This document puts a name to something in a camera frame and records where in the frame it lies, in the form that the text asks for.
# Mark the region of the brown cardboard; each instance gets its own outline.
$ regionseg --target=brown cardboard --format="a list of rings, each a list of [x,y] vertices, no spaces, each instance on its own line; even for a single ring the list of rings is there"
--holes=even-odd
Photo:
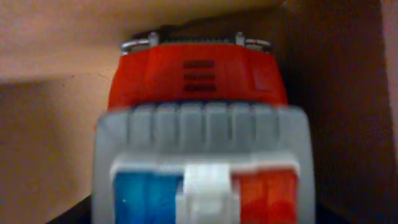
[[[122,40],[235,11],[171,31],[273,42],[310,119],[319,201],[354,221],[398,219],[396,1],[3,2],[0,78],[58,78],[0,86],[4,223],[48,221],[90,194],[93,124]]]

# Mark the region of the beige surface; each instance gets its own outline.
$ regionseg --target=beige surface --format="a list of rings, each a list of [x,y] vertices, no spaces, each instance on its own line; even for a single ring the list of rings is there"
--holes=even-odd
[[[6,0],[0,8],[0,24],[8,25],[0,26],[1,78],[58,78],[0,87],[6,223],[44,222],[90,193],[93,125],[106,107],[120,41],[161,24],[267,4],[35,2]],[[275,43],[290,101],[310,117],[318,198],[356,220],[398,218],[391,119],[398,111],[397,3],[291,0],[284,7],[198,21],[180,33],[242,30]]]

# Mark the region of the cardboard box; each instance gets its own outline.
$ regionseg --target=cardboard box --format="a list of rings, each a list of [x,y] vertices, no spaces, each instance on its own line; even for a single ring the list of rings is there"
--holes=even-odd
[[[0,12],[3,223],[46,222],[90,194],[118,44],[164,24],[273,42],[310,118],[319,201],[356,222],[398,220],[397,1],[5,0]]]

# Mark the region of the brown surface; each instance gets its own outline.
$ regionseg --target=brown surface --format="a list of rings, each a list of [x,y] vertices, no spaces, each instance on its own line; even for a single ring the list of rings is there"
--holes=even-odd
[[[223,0],[173,2],[175,7],[83,2],[46,3],[54,11],[21,6],[21,13],[4,14],[10,7],[0,9],[2,21],[16,19],[22,22],[15,24],[34,28],[0,28],[2,78],[66,77],[0,87],[0,162],[6,180],[0,220],[6,223],[49,220],[90,193],[92,127],[106,107],[117,43],[135,31],[248,7]],[[196,21],[176,33],[242,30],[275,43],[291,102],[310,117],[318,198],[355,220],[398,218],[393,145],[398,137],[391,119],[395,115],[397,127],[397,3],[292,0],[284,7],[288,10]],[[53,48],[54,43],[62,47]]]

